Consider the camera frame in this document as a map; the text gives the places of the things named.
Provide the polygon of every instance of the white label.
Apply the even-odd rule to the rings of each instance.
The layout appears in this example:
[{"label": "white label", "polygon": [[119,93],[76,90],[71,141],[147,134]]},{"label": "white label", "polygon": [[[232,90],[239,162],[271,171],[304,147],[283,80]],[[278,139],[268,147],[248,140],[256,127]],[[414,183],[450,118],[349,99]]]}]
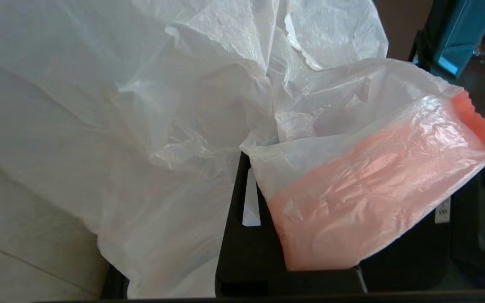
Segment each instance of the white label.
[{"label": "white label", "polygon": [[450,222],[450,197],[435,209],[435,224]]}]

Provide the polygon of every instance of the translucent plastic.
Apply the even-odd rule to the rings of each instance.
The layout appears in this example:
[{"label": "translucent plastic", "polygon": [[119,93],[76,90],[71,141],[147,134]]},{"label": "translucent plastic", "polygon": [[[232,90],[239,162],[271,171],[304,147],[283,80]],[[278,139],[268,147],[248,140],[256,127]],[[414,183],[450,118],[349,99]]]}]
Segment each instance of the translucent plastic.
[{"label": "translucent plastic", "polygon": [[0,0],[0,167],[98,233],[129,297],[213,296],[239,145],[315,73],[288,16],[320,67],[386,54],[371,0]]},{"label": "translucent plastic", "polygon": [[291,90],[279,144],[242,146],[289,270],[357,265],[485,166],[485,119],[467,92],[399,61],[344,71]]}]

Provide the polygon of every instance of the white plastic bag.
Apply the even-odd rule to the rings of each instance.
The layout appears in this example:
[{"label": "white plastic bag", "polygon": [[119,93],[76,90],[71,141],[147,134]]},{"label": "white plastic bag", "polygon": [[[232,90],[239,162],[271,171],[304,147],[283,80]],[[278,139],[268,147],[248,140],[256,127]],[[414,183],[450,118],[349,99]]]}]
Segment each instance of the white plastic bag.
[{"label": "white plastic bag", "polygon": [[[269,61],[288,54],[314,72],[289,43],[272,47],[285,38],[286,6],[0,0],[0,166],[99,234],[129,297],[214,294],[238,146],[254,129],[276,137],[271,78],[284,71]],[[295,32],[347,44],[368,28],[383,33],[370,0],[327,7],[291,9]],[[332,16],[348,27],[324,31]],[[345,58],[334,65],[386,53],[384,35],[357,43],[321,46]]]},{"label": "white plastic bag", "polygon": [[241,146],[289,270],[357,265],[485,166],[468,94],[410,63],[366,59],[299,83],[283,84],[280,143]]}]

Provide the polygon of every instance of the white floor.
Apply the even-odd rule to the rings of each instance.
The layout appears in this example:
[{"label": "white floor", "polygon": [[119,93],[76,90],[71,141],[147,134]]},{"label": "white floor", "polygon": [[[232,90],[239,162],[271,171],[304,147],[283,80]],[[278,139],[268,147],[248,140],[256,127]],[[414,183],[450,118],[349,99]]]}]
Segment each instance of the white floor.
[{"label": "white floor", "polygon": [[0,170],[0,303],[98,299],[107,269],[81,221]]}]

